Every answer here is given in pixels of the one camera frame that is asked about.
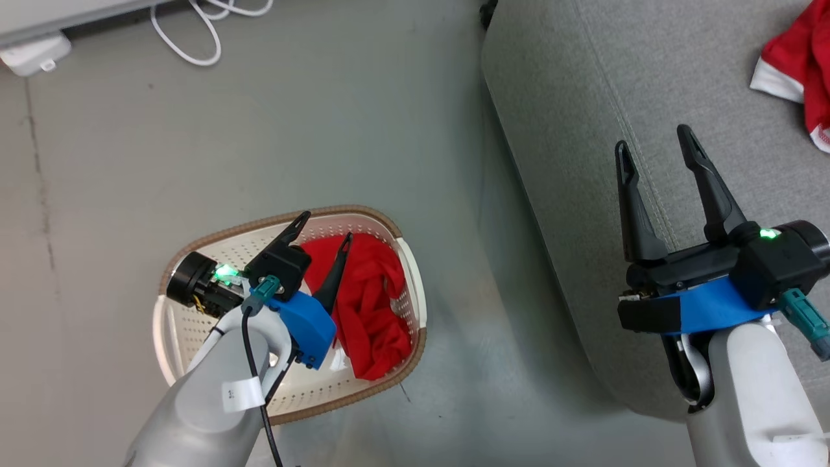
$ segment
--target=sofa cushion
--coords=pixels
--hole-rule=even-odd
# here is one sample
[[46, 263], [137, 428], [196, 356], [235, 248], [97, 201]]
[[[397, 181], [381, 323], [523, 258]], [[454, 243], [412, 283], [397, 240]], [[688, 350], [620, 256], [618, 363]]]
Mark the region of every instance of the sofa cushion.
[[[801, 106], [748, 88], [761, 47], [806, 2], [522, 0], [501, 2], [483, 68], [520, 177], [588, 359], [637, 412], [679, 419], [658, 337], [624, 331], [627, 288], [613, 147], [628, 141], [657, 234], [704, 242], [694, 177], [676, 126], [690, 125], [744, 213], [762, 225], [808, 219], [830, 232], [830, 159]], [[830, 281], [811, 293], [830, 311]], [[830, 364], [788, 323], [779, 334], [820, 418]]]

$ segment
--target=concrete floor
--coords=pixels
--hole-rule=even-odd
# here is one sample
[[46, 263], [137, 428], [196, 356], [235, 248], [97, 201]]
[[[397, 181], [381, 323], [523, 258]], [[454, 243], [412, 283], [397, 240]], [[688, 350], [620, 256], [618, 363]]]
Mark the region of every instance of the concrete floor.
[[[143, 22], [57, 71], [0, 71], [0, 452], [120, 465], [165, 391], [159, 275], [190, 240], [294, 209], [380, 209], [429, 306], [418, 369], [277, 429], [286, 465], [691, 466], [686, 430], [589, 368], [479, 71], [476, 0], [280, 0], [181, 61]], [[171, 37], [210, 52], [190, 13]], [[269, 465], [258, 445], [249, 465]]]

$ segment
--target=red garment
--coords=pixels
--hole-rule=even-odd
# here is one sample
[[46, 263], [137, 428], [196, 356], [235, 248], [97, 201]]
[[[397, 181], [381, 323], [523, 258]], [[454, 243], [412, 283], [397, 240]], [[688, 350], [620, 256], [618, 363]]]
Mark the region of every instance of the red garment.
[[813, 0], [764, 47], [749, 87], [804, 103], [813, 143], [830, 152], [830, 0]]
[[[311, 255], [305, 281], [312, 293], [323, 284], [343, 239], [303, 243]], [[412, 353], [407, 323], [389, 306], [405, 286], [398, 255], [372, 235], [355, 234], [332, 318], [356, 377], [377, 380]]]

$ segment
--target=white plug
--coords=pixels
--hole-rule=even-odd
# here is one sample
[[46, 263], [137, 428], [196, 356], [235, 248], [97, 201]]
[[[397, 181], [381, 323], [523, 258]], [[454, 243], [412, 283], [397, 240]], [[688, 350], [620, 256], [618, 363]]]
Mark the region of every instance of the white plug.
[[12, 73], [31, 76], [39, 71], [52, 71], [58, 60], [69, 55], [72, 44], [62, 32], [36, 37], [0, 49], [2, 60]]

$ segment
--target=white plastic basket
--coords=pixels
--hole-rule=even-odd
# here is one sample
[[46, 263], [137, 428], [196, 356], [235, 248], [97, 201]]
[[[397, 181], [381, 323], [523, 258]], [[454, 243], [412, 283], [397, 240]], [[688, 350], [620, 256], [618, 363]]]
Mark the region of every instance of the white plastic basket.
[[[406, 361], [376, 381], [354, 377], [349, 358], [339, 343], [329, 350], [320, 370], [294, 365], [277, 390], [268, 413], [279, 425], [334, 410], [370, 397], [397, 385], [421, 359], [427, 338], [427, 307], [417, 263], [398, 228], [381, 213], [363, 206], [338, 206], [316, 209], [298, 238], [303, 243], [315, 238], [344, 235], [348, 232], [372, 234], [389, 245], [403, 265], [406, 288], [392, 309], [406, 320], [413, 352]], [[168, 384], [185, 373], [188, 364], [208, 336], [216, 320], [193, 307], [185, 307], [164, 295], [170, 273], [192, 251], [242, 269], [299, 213], [263, 219], [224, 230], [191, 243], [171, 260], [162, 277], [159, 298], [153, 313], [153, 340], [159, 366]]]

